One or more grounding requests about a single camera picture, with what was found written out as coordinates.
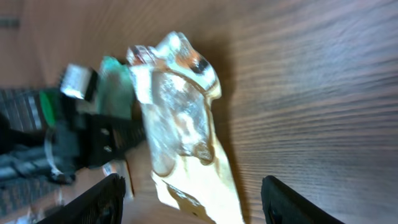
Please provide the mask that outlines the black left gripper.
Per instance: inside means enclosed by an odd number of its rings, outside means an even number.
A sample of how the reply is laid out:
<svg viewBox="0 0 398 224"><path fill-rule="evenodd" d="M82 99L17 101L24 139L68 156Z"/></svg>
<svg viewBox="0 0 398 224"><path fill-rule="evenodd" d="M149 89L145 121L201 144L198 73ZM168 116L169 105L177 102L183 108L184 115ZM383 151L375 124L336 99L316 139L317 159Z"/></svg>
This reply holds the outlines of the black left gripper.
<svg viewBox="0 0 398 224"><path fill-rule="evenodd" d="M57 121L60 144L72 152L77 168L99 167L146 139L142 120L103 114L79 113L77 99L60 95L61 119ZM121 141L116 144L116 132Z"/></svg>

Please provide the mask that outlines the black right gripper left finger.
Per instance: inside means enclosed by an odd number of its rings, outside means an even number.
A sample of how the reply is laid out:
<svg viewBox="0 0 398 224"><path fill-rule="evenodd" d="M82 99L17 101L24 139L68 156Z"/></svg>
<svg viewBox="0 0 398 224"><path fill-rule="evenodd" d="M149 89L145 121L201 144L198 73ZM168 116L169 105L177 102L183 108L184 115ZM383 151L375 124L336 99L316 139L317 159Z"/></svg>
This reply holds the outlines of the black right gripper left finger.
<svg viewBox="0 0 398 224"><path fill-rule="evenodd" d="M121 224L125 178L111 174L39 224Z"/></svg>

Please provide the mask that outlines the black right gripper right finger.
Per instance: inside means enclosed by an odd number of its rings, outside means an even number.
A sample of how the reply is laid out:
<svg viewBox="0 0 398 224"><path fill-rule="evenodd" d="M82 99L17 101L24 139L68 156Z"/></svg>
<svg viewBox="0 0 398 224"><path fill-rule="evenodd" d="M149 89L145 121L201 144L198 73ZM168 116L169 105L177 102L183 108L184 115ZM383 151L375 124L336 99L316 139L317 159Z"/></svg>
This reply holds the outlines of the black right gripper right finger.
<svg viewBox="0 0 398 224"><path fill-rule="evenodd" d="M263 178L261 198L267 224L343 224L273 175Z"/></svg>

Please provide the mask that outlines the green wipes packet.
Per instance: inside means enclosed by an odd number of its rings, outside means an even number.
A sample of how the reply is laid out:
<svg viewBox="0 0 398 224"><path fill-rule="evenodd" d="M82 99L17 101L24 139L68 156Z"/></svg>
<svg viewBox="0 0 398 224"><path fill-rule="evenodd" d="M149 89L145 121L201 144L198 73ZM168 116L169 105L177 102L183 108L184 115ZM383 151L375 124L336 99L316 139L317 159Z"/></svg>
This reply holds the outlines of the green wipes packet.
<svg viewBox="0 0 398 224"><path fill-rule="evenodd" d="M99 69L96 109L99 114L131 119L135 93L127 65L104 56Z"/></svg>

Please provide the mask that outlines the clear bread bag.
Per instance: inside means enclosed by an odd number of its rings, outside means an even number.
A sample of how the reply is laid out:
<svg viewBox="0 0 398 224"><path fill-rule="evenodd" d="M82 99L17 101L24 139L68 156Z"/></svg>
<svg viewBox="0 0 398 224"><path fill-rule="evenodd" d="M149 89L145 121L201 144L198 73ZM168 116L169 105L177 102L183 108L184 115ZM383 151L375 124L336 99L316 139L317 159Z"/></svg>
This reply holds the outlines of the clear bread bag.
<svg viewBox="0 0 398 224"><path fill-rule="evenodd" d="M215 131L218 76L181 32L127 50L158 199L208 223L242 223L239 194Z"/></svg>

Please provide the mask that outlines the green lid jar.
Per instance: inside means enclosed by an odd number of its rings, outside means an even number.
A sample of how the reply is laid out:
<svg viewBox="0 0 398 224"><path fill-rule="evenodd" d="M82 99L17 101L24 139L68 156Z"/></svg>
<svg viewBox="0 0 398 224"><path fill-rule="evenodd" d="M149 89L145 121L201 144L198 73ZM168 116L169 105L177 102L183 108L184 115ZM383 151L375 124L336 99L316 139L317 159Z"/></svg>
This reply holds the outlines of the green lid jar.
<svg viewBox="0 0 398 224"><path fill-rule="evenodd" d="M39 101L47 126L54 128L61 117L60 92L55 88L40 90Z"/></svg>

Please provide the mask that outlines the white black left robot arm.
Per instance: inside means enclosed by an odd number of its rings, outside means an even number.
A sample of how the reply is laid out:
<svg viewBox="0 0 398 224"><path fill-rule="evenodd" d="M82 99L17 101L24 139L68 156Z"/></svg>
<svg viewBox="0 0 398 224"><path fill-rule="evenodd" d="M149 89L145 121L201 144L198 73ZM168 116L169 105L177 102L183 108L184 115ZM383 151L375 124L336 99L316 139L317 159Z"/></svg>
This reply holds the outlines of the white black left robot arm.
<svg viewBox="0 0 398 224"><path fill-rule="evenodd" d="M1 185L47 179L75 181L78 170L95 169L138 146L142 121L88 112L91 102L50 88L1 92Z"/></svg>

